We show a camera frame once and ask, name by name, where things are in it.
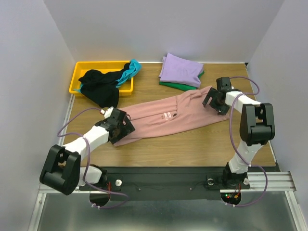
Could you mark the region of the black garment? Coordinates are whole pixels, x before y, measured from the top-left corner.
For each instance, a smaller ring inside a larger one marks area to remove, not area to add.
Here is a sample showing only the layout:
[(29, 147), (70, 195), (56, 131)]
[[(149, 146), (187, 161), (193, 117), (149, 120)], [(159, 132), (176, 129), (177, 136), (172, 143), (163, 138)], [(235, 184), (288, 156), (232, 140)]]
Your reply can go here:
[(80, 92), (99, 107), (117, 107), (119, 102), (118, 84), (122, 75), (129, 69), (126, 63), (119, 71), (103, 74), (101, 71), (91, 69), (79, 78)]

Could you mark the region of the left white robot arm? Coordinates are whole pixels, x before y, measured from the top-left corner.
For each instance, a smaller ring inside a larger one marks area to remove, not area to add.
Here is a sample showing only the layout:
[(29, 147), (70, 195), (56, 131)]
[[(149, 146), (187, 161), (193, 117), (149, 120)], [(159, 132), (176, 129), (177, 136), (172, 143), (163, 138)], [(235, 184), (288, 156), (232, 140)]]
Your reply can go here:
[(39, 181), (65, 195), (78, 186), (92, 185), (101, 190), (107, 185), (105, 170), (97, 166), (81, 166), (81, 161), (90, 158), (90, 153), (106, 144), (115, 144), (135, 128), (125, 111), (108, 108), (100, 110), (104, 120), (97, 122), (84, 135), (63, 146), (53, 145), (47, 154)]

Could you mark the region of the pink t-shirt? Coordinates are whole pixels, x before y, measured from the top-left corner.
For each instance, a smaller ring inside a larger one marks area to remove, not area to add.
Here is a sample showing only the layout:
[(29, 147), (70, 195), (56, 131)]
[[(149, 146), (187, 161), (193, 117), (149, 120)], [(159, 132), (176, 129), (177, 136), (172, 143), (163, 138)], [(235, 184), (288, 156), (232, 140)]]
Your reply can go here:
[(219, 115), (210, 106), (203, 106), (210, 88), (189, 90), (177, 96), (121, 108), (130, 116), (135, 131), (114, 146), (185, 132), (229, 119), (228, 115)]

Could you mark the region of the folded green t-shirt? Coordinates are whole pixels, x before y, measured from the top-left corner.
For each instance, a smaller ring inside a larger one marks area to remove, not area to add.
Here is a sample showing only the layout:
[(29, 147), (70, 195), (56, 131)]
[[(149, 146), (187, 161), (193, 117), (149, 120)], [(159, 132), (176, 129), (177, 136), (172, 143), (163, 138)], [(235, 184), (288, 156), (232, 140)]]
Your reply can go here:
[(196, 90), (201, 86), (200, 77), (204, 70), (197, 72), (168, 72), (159, 75), (159, 85), (181, 91)]

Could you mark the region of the folded lavender t-shirt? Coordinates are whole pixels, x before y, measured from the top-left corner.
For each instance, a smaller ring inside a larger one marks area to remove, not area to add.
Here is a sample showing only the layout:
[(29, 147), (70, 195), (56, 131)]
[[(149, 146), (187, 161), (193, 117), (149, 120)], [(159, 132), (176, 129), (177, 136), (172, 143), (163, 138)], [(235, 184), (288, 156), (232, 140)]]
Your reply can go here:
[(197, 89), (201, 85), (200, 77), (204, 73), (204, 65), (195, 61), (179, 58), (167, 53), (162, 59), (159, 83), (167, 85), (185, 85)]

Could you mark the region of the aluminium rail frame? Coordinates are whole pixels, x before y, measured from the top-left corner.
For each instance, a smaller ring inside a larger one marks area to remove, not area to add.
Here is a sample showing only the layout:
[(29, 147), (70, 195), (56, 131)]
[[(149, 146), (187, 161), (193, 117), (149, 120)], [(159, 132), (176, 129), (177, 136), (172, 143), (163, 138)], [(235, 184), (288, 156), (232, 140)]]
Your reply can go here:
[[(174, 123), (177, 128), (206, 122), (207, 115), (222, 119), (234, 111), (241, 114), (240, 143), (233, 147), (234, 156), (224, 167), (102, 167), (87, 164), (91, 153), (106, 143), (123, 143), (136, 135), (141, 127), (137, 121), (159, 116), (163, 128)], [(50, 148), (39, 181), (54, 191), (70, 195), (74, 191), (105, 194), (122, 206), (138, 200), (221, 200), (226, 207), (241, 208), (243, 192), (260, 192), (260, 197), (244, 204), (259, 204), (269, 191), (294, 191), (294, 183), (282, 179), (281, 172), (267, 172), (252, 160), (275, 136), (273, 107), (260, 103), (237, 90), (210, 89), (200, 95), (193, 106), (182, 101), (175, 109), (159, 112), (152, 108), (100, 110), (104, 119), (95, 123), (85, 134), (77, 134), (74, 141)]]

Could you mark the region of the yellow plastic bin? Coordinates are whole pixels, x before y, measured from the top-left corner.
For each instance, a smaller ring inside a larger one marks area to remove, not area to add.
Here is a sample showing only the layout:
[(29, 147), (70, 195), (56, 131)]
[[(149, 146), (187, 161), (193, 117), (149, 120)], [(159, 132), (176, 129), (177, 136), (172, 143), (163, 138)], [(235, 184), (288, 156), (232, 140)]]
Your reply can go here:
[[(124, 67), (124, 64), (129, 61), (79, 61), (75, 65), (73, 76), (71, 79), (69, 93), (76, 97), (83, 97), (84, 95), (78, 90), (80, 89), (81, 82), (79, 79), (85, 75), (85, 73), (91, 69), (98, 70), (102, 73), (119, 71)], [(130, 96), (133, 92), (134, 78), (127, 80), (119, 88), (119, 96)]]

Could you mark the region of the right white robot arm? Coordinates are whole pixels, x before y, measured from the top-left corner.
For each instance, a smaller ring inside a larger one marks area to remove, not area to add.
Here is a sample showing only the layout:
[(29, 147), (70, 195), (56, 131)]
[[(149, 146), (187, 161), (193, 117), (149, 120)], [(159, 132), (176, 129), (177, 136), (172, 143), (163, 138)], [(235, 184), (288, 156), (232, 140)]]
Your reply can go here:
[(275, 136), (273, 106), (255, 101), (250, 98), (250, 93), (233, 88), (230, 77), (220, 77), (216, 84), (216, 88), (209, 90), (203, 106), (209, 105), (221, 116), (238, 111), (241, 114), (241, 140), (238, 146), (232, 144), (235, 154), (223, 172), (207, 176), (207, 184), (213, 190), (233, 189), (249, 184), (247, 172), (252, 160)]

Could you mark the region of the teal garment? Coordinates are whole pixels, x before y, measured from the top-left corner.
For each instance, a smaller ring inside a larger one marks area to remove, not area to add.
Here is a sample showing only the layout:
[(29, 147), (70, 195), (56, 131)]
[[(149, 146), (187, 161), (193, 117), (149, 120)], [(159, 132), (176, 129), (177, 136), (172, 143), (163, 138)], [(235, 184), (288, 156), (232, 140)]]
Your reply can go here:
[(135, 59), (131, 59), (129, 63), (126, 63), (123, 69), (120, 71), (120, 78), (117, 80), (117, 88), (120, 88), (125, 82), (131, 80), (141, 70), (142, 65)]

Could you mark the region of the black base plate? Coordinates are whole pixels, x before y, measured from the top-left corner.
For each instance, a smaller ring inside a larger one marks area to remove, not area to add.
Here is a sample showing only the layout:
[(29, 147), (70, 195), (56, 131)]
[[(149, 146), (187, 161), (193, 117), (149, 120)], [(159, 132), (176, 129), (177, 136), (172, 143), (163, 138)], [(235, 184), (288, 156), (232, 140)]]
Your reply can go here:
[(75, 188), (81, 191), (99, 189), (112, 192), (112, 200), (219, 200), (231, 201), (241, 190), (252, 189), (253, 173), (261, 180), (269, 179), (277, 167), (263, 172), (252, 167), (247, 173), (235, 174), (226, 167), (107, 167), (91, 165), (87, 174), (80, 173), (78, 184), (69, 181), (61, 189), (69, 195)]

